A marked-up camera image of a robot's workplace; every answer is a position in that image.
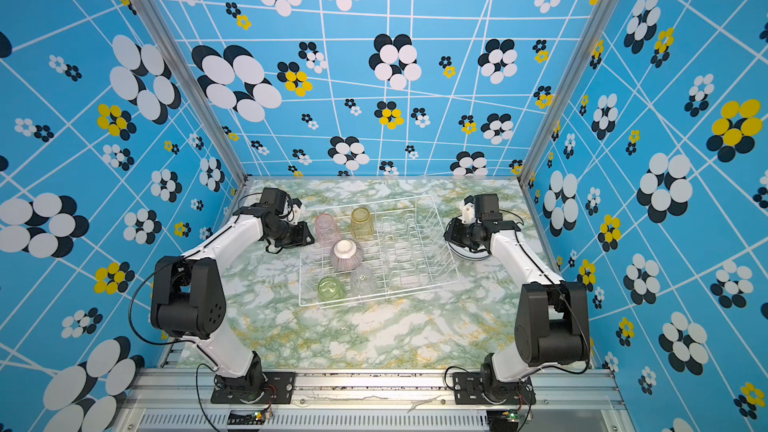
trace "patterned wall panel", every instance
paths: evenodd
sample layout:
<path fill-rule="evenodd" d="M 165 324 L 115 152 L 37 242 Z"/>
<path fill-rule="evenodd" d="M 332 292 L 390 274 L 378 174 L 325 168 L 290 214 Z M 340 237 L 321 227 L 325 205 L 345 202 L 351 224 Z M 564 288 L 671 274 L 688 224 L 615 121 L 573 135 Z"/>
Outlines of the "patterned wall panel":
<path fill-rule="evenodd" d="M 156 1 L 272 176 L 511 176 L 598 2 Z"/>
<path fill-rule="evenodd" d="M 621 0 L 528 184 L 641 431 L 766 430 L 768 0 Z"/>
<path fill-rule="evenodd" d="M 0 17 L 0 430 L 103 430 L 160 352 L 131 296 L 234 185 L 130 0 Z"/>

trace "dish rack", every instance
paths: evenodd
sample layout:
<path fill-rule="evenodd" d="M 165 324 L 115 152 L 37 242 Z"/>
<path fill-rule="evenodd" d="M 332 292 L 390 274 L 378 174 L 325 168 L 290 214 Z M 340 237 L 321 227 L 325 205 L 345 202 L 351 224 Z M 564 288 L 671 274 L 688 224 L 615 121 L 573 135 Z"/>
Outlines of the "dish rack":
<path fill-rule="evenodd" d="M 374 234 L 370 238 L 355 238 L 350 231 L 352 210 L 358 207 L 367 208 L 373 218 Z M 314 244 L 302 247 L 299 304 L 303 307 L 336 307 L 401 297 L 434 290 L 460 279 L 453 255 L 442 237 L 445 226 L 430 195 L 311 208 L 307 211 L 307 223 L 314 228 L 315 218 L 322 213 L 336 219 L 343 238 L 354 238 L 362 246 L 362 264 L 373 271 L 377 292 L 322 302 L 317 293 L 321 279 L 336 277 L 349 294 L 350 279 L 355 272 L 335 270 L 329 260 L 332 246 Z"/>

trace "marble tabletop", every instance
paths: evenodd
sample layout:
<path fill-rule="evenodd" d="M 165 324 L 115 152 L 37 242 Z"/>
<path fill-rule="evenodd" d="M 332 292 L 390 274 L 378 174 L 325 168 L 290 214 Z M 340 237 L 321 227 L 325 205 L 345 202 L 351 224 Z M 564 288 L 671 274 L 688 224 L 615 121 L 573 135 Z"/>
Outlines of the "marble tabletop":
<path fill-rule="evenodd" d="M 548 262 L 513 180 L 259 178 L 250 189 L 264 187 L 301 198 L 309 210 L 429 194 L 445 224 L 464 197 L 496 193 L 501 207 L 524 219 L 523 235 Z M 439 290 L 336 308 L 299 305 L 299 249 L 267 254 L 257 242 L 221 279 L 230 326 L 264 368 L 477 368 L 488 352 L 514 342 L 520 291 L 494 257 L 456 265 L 461 280 Z M 177 367 L 202 360 L 187 344 Z"/>

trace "blue wallpaper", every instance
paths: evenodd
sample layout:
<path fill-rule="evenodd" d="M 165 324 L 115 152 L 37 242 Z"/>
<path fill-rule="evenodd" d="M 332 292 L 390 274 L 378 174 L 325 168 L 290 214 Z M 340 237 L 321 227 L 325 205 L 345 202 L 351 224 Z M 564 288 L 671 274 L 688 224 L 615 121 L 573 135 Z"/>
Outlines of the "blue wallpaper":
<path fill-rule="evenodd" d="M 598 2 L 156 1 L 264 176 L 513 175 Z"/>
<path fill-rule="evenodd" d="M 768 0 L 620 0 L 535 178 L 638 431 L 768 430 Z"/>
<path fill-rule="evenodd" d="M 130 0 L 0 17 L 0 430 L 103 430 L 161 349 L 130 297 L 236 185 Z"/>

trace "white vent grille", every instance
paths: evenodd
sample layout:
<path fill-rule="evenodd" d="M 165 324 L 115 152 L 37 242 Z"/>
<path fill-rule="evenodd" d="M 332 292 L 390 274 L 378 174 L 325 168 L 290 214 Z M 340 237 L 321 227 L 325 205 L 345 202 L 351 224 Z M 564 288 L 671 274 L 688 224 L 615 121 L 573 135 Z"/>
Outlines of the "white vent grille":
<path fill-rule="evenodd" d="M 252 410 L 233 410 L 248 414 Z M 479 410 L 286 410 L 264 425 L 226 426 L 226 415 L 208 414 L 222 430 L 488 430 L 485 412 Z M 211 430 L 200 412 L 178 414 L 158 410 L 141 418 L 145 430 Z"/>

